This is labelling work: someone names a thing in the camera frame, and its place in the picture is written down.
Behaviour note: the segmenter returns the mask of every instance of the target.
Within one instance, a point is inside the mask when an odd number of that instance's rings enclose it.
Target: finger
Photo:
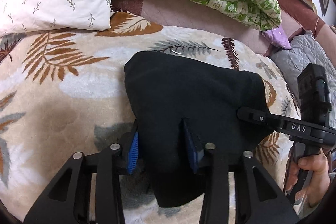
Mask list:
[[[286,190],[289,191],[290,189],[292,189],[296,183],[297,183],[297,176],[289,175],[286,184]]]
[[[323,153],[301,158],[298,165],[303,170],[313,170],[318,173],[328,171],[328,159]]]
[[[289,173],[291,175],[295,175],[296,176],[299,173],[299,171],[300,171],[300,167],[295,162],[292,161],[291,165],[289,167]]]
[[[293,146],[290,148],[290,150],[289,150],[289,152],[288,152],[288,157],[289,157],[289,158],[291,158],[292,150],[293,150]]]

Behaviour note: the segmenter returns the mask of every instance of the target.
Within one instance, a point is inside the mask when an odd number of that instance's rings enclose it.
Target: blue gripper pad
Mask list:
[[[199,168],[198,163],[204,157],[204,150],[199,138],[191,135],[185,119],[183,120],[183,130],[190,168],[196,174]]]
[[[138,133],[136,132],[131,144],[131,148],[128,152],[127,173],[129,175],[133,173],[135,167],[137,166],[138,155],[139,155],[139,142],[138,142]]]

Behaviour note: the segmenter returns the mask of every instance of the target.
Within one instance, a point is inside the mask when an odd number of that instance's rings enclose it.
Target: fluffy blanket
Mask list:
[[[239,41],[126,12],[115,12],[110,24],[102,32],[59,29],[4,37],[0,44],[0,199],[20,220],[72,153],[96,153],[130,129],[134,115],[123,67],[138,51],[258,73],[270,112],[299,118],[276,65]],[[288,136],[273,132],[255,150],[280,187],[291,146]],[[233,217],[232,176],[230,181]],[[159,208],[141,168],[123,177],[121,187],[128,224],[198,221],[202,197],[179,208]]]

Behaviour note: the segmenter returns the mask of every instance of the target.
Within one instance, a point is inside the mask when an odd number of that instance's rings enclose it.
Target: black handle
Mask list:
[[[305,145],[302,143],[294,143],[293,145],[293,160],[298,163],[302,157],[308,157],[311,155],[318,155],[320,153],[320,147]],[[294,205],[296,193],[307,187],[312,177],[312,171],[300,169],[297,176],[297,183],[293,186],[290,194],[287,195],[289,202]]]

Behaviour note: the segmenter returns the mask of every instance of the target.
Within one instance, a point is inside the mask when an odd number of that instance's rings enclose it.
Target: bed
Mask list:
[[[68,2],[75,11],[73,2]],[[258,31],[187,0],[111,0],[107,4],[112,6],[110,29],[54,29],[1,41],[0,199],[21,221],[74,152],[101,151],[130,129],[134,115],[122,69],[138,51],[160,51],[258,73],[269,110],[300,118],[287,75],[266,57],[274,47]],[[290,40],[303,33],[302,25],[284,10],[282,16]],[[92,27],[96,19],[91,14],[85,20]],[[274,132],[255,150],[280,187],[291,145],[288,136]],[[127,223],[198,221],[202,196],[178,208],[160,208],[141,168],[133,177],[122,178],[121,187]],[[230,222],[234,223],[232,177],[230,187]],[[90,219],[94,220],[91,201]]]

